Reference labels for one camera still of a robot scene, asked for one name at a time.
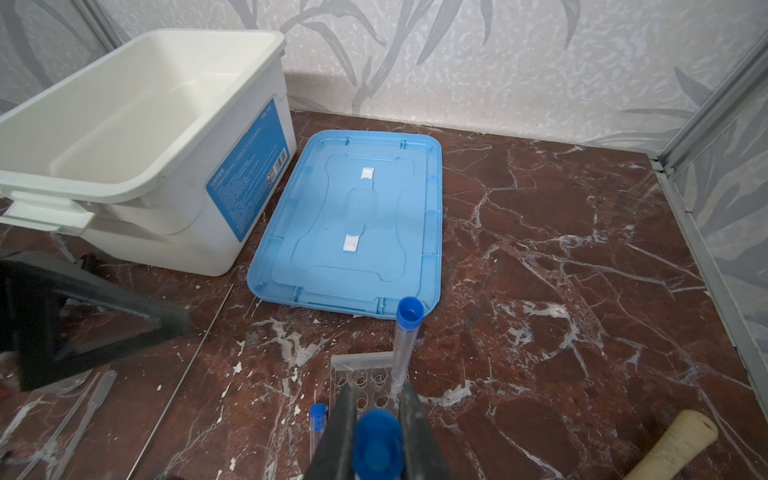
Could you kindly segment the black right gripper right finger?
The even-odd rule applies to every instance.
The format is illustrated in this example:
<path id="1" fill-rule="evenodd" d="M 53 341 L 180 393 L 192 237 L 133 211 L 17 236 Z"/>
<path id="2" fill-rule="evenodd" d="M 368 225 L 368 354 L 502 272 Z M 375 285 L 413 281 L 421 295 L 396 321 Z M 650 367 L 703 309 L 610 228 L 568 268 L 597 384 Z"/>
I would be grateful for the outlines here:
<path id="1" fill-rule="evenodd" d="M 426 410 L 409 383 L 402 387 L 398 422 L 403 432 L 405 456 L 402 478 L 451 479 L 450 469 L 430 427 Z"/>

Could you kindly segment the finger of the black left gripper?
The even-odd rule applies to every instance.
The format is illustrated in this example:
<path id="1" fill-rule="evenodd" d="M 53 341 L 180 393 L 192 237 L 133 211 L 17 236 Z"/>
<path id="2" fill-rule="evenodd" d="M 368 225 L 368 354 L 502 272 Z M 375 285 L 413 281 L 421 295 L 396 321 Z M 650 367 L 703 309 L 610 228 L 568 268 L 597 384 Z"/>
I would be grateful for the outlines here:
<path id="1" fill-rule="evenodd" d="M 17 390 L 48 387 L 191 330 L 189 312 L 118 286 L 76 262 L 1 253 L 1 377 Z"/>

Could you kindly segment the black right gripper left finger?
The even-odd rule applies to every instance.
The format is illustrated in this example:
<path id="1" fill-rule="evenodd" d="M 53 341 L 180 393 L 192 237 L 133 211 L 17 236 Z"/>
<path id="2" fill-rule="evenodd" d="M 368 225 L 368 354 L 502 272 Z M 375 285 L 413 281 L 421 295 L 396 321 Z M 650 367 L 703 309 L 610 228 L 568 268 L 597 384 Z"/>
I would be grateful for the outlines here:
<path id="1" fill-rule="evenodd" d="M 352 457 L 357 418 L 356 390 L 345 384 L 339 391 L 330 420 L 304 474 L 304 480 L 355 478 Z"/>

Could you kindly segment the white plastic storage bin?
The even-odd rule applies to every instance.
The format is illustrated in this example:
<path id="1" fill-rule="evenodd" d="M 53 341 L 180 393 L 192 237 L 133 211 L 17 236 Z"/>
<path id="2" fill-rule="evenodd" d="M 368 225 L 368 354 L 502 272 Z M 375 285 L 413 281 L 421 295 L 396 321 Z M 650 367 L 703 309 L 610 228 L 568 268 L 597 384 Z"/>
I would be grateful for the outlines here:
<path id="1" fill-rule="evenodd" d="M 220 276 L 297 150 L 265 30 L 143 34 L 1 119 L 5 225 Z"/>

